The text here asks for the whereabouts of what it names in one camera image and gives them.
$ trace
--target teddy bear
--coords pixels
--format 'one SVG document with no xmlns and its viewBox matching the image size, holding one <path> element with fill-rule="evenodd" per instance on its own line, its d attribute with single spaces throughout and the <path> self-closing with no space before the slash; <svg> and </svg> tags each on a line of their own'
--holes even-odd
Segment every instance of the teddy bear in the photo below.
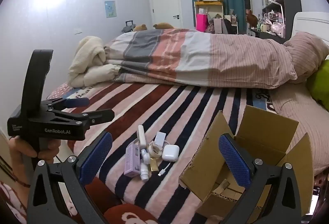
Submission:
<svg viewBox="0 0 329 224">
<path fill-rule="evenodd" d="M 159 23 L 153 26 L 155 29 L 173 29 L 174 27 L 169 23 Z"/>
<path fill-rule="evenodd" d="M 147 27 L 145 24 L 140 25 L 140 26 L 136 26 L 133 31 L 143 31 L 143 30 L 147 30 Z"/>
</svg>

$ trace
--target door frame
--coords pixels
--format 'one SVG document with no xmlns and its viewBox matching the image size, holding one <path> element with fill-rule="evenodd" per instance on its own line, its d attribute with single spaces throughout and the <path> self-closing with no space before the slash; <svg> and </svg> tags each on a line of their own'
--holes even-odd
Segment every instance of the door frame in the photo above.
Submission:
<svg viewBox="0 0 329 224">
<path fill-rule="evenodd" d="M 155 23 L 155 21 L 154 21 L 153 2 L 152 2 L 152 0 L 149 0 L 149 3 L 150 3 L 150 12 L 151 12 L 151 17 L 152 17 L 152 24 L 154 25 L 154 24 L 157 24 L 157 23 Z M 181 0 L 178 0 L 178 11 L 179 11 L 179 20 L 180 20 L 181 28 L 184 28 Z"/>
</svg>

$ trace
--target blue picture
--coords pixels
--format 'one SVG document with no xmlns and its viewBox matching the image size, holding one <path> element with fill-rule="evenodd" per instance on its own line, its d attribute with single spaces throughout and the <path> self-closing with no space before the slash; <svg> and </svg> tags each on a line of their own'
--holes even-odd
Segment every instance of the blue picture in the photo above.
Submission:
<svg viewBox="0 0 329 224">
<path fill-rule="evenodd" d="M 105 12 L 106 12 L 106 18 L 116 17 L 116 2 L 105 1 Z"/>
</svg>

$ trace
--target purple box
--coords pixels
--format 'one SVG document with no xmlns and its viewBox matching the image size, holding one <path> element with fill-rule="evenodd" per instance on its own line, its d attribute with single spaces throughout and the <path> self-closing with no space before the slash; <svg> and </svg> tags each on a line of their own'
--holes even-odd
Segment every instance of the purple box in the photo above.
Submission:
<svg viewBox="0 0 329 224">
<path fill-rule="evenodd" d="M 130 178 L 140 175 L 139 146 L 133 142 L 130 143 L 126 148 L 124 175 Z"/>
</svg>

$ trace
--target silver bolt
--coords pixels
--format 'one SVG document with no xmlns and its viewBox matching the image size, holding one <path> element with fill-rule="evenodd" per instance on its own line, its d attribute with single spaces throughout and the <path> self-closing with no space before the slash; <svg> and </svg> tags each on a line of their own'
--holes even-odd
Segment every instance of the silver bolt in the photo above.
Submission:
<svg viewBox="0 0 329 224">
<path fill-rule="evenodd" d="M 45 164 L 45 161 L 44 161 L 44 160 L 40 160 L 40 161 L 38 162 L 38 166 L 40 166 L 40 167 L 42 167 L 44 164 Z"/>
<path fill-rule="evenodd" d="M 262 165 L 263 164 L 263 160 L 259 159 L 259 158 L 256 158 L 255 159 L 255 164 L 257 165 Z"/>
<path fill-rule="evenodd" d="M 287 169 L 292 169 L 292 165 L 291 165 L 290 163 L 286 163 L 286 164 L 285 164 L 285 167 L 286 167 Z"/>
<path fill-rule="evenodd" d="M 68 161 L 69 163 L 73 163 L 76 159 L 77 159 L 77 158 L 76 158 L 74 155 L 71 155 L 71 156 L 67 159 L 67 161 Z"/>
</svg>

